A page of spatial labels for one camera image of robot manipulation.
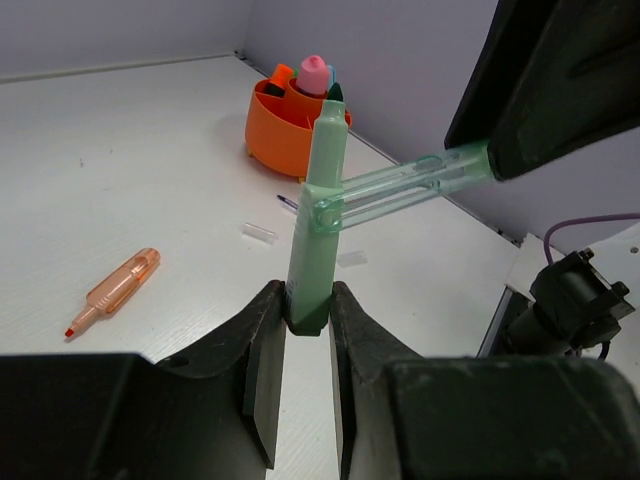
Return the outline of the blue tip clear highlighter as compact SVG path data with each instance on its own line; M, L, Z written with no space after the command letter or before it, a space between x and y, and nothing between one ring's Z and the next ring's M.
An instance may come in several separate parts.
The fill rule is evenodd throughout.
M336 83L337 74L336 74L336 69L332 65L327 65L327 69L329 72L327 90L329 90Z

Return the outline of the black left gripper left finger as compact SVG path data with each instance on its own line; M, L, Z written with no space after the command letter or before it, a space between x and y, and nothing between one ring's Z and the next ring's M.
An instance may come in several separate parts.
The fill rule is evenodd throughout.
M271 281L151 362L134 353L1 359L5 479L262 479L275 464L286 326Z

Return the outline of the mint green translucent cap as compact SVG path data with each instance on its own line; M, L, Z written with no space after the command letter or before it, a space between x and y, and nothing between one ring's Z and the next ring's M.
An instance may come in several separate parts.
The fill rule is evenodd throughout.
M337 233L493 179L487 144L476 142L347 179L314 201L310 219Z

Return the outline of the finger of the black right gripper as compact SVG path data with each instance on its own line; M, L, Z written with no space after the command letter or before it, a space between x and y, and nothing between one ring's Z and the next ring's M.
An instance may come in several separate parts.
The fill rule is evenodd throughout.
M444 139L511 180L639 125L639 3L500 1Z

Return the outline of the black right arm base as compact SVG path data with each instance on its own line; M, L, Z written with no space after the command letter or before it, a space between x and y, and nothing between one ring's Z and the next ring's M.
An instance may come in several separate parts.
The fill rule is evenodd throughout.
M620 321L635 307L627 284L605 280L591 263L594 257L585 249L542 269L530 288L533 300L516 296L491 353L568 356L600 344L605 357Z

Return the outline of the peach translucent marker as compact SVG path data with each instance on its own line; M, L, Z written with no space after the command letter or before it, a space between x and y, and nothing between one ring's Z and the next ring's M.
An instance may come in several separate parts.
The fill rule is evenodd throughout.
M85 306L66 329L70 341L82 335L97 320L112 317L150 278L160 265L161 255L144 248L96 285L85 297Z

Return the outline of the mint green highlighter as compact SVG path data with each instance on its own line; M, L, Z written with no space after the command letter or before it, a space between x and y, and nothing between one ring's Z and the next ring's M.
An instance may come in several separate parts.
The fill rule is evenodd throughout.
M328 322L342 207L324 211L322 202L342 192L348 130L345 104L325 100L313 127L286 280L285 319L297 336L318 336Z

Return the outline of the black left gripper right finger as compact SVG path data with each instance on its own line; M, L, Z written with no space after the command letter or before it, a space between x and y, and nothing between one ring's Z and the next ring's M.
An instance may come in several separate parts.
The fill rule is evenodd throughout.
M425 358L335 283L330 301L343 479L635 479L639 403L610 364Z

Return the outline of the orange cap black highlighter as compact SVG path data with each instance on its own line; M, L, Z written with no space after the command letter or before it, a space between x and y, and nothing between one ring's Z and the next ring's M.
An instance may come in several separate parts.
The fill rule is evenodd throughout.
M295 76L295 70L286 64L279 63L269 77L263 92L267 95L282 98L289 80Z

